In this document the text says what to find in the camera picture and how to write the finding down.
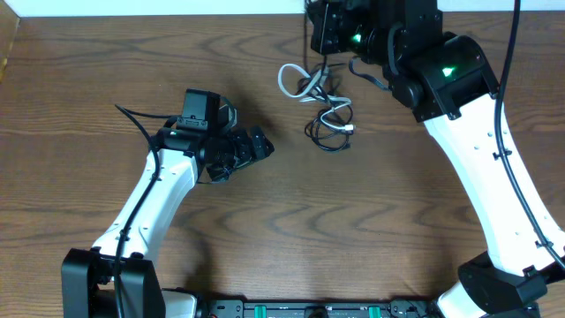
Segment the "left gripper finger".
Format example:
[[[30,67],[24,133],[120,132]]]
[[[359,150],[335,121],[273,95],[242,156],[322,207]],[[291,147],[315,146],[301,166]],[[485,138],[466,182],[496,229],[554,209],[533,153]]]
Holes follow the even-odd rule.
[[[273,148],[264,147],[264,148],[253,148],[252,149],[252,161],[259,162],[268,158],[274,152]]]
[[[274,150],[273,143],[266,137],[260,127],[254,126],[250,129],[252,144],[255,150]]]

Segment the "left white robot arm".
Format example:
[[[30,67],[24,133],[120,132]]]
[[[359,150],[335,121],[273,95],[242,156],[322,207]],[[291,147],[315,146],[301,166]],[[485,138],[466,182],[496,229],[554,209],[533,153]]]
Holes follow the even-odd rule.
[[[275,150],[258,126],[226,132],[163,127],[151,139],[143,174],[112,225],[88,250],[71,249],[62,264],[66,317],[201,317],[191,293],[162,289],[159,249],[202,171],[216,182]]]

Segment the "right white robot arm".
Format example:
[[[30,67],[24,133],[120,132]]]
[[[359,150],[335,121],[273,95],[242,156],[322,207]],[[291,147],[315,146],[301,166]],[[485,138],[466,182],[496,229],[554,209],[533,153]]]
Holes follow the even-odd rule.
[[[507,79],[480,46],[447,32],[434,1],[311,1],[312,49],[379,65],[380,88],[411,110],[452,163],[484,253],[434,303],[441,317],[534,317],[564,278],[564,232],[533,184],[504,114]]]

